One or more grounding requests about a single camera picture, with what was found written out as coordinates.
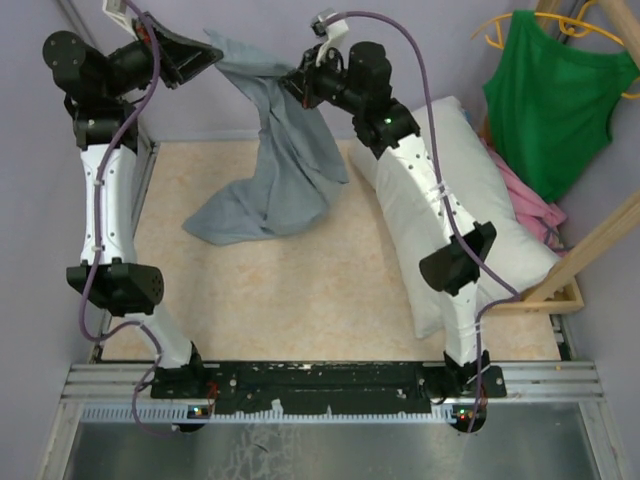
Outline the grey-blue pillowcase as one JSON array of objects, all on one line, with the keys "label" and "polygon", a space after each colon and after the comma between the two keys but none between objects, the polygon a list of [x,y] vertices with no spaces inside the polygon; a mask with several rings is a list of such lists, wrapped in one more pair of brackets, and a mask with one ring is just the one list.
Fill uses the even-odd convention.
[{"label": "grey-blue pillowcase", "polygon": [[259,146],[254,173],[228,183],[183,223],[217,246],[303,232],[329,212],[348,184],[346,163],[323,116],[281,85],[292,66],[256,46],[210,29],[223,57],[216,68],[256,107]]}]

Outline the white pillow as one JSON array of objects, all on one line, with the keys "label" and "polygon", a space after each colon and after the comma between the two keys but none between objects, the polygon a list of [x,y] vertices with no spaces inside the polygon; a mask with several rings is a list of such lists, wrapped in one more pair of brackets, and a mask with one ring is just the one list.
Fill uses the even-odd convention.
[{"label": "white pillow", "polygon": [[[460,101],[449,96],[433,101],[434,116],[424,108],[414,111],[421,133],[436,133],[428,149],[438,151],[444,180],[461,205],[480,223],[491,222],[497,238],[486,264],[518,291],[542,281],[559,257],[517,220],[502,175],[487,148],[470,125]],[[407,290],[417,338],[443,327],[440,298],[419,271],[422,258],[435,251],[430,234],[434,218],[426,199],[406,170],[352,141],[349,157],[376,192],[391,235]]]}]

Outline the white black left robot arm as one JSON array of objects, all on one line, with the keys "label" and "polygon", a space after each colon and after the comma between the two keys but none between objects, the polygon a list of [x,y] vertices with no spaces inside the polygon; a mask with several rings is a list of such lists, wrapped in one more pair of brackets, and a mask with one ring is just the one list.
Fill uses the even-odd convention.
[{"label": "white black left robot arm", "polygon": [[222,59],[222,52],[167,29],[148,12],[134,17],[109,10],[133,35],[109,55],[70,31],[45,41],[43,60],[64,94],[80,150],[85,192],[84,244],[67,283],[81,305],[107,311],[147,339],[158,367],[175,370],[184,395],[201,394],[208,373],[194,364],[196,348],[163,306],[161,271],[138,262],[133,234],[133,180],[138,118],[160,84],[175,89]]}]

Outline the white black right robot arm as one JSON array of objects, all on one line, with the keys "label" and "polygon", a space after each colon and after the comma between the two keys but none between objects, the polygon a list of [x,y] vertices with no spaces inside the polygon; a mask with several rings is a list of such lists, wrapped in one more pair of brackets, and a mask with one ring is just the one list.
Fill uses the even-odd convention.
[{"label": "white black right robot arm", "polygon": [[392,96],[391,64],[374,42],[353,45],[349,58],[318,44],[281,82],[303,108],[328,102],[351,114],[360,144],[376,161],[368,180],[391,235],[414,332],[445,333],[444,377],[461,396],[482,383],[488,364],[476,342],[480,268],[496,239],[436,178],[429,143],[412,113]]}]

